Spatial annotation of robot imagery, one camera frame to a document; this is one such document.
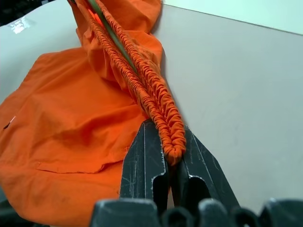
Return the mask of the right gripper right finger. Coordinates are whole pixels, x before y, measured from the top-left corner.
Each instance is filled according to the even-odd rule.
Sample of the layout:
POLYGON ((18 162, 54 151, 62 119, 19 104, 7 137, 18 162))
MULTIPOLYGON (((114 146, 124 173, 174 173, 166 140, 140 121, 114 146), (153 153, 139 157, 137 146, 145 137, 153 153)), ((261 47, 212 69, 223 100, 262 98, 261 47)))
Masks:
POLYGON ((215 199, 226 208, 238 207, 217 159, 186 126, 186 151, 177 164, 172 183, 174 204, 197 208, 203 199, 215 199))

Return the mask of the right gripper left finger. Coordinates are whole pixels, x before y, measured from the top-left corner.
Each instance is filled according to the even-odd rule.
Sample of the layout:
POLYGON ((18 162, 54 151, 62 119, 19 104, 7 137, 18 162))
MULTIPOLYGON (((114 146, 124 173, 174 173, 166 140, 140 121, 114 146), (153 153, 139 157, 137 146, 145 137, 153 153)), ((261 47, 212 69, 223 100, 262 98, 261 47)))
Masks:
POLYGON ((149 199, 165 210, 169 193, 169 168, 158 130, 144 121, 123 161, 120 198, 149 199))

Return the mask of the orange shorts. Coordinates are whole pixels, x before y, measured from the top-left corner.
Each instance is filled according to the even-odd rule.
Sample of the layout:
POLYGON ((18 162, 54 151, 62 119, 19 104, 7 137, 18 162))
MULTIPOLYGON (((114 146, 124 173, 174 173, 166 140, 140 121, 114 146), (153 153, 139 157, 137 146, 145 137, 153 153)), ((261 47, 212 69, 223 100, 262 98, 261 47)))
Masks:
POLYGON ((81 46, 41 55, 0 104, 0 188, 24 219, 88 227, 94 204, 118 197, 143 121, 171 165, 186 138, 151 34, 161 0, 67 1, 81 46))

